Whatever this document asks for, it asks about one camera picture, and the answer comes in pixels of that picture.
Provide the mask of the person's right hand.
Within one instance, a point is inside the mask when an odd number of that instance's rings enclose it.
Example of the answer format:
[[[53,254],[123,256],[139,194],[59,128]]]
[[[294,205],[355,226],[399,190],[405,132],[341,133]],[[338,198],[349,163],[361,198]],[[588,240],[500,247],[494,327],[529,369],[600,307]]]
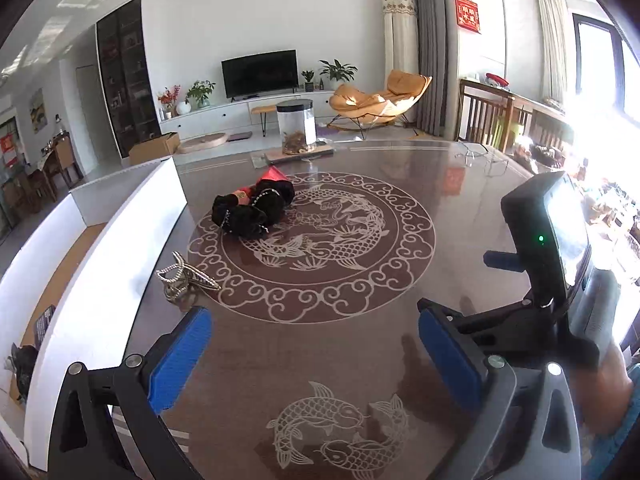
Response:
[[[597,370],[571,370],[568,383],[574,405],[587,429],[600,437],[614,434],[634,392],[620,347],[612,342]]]

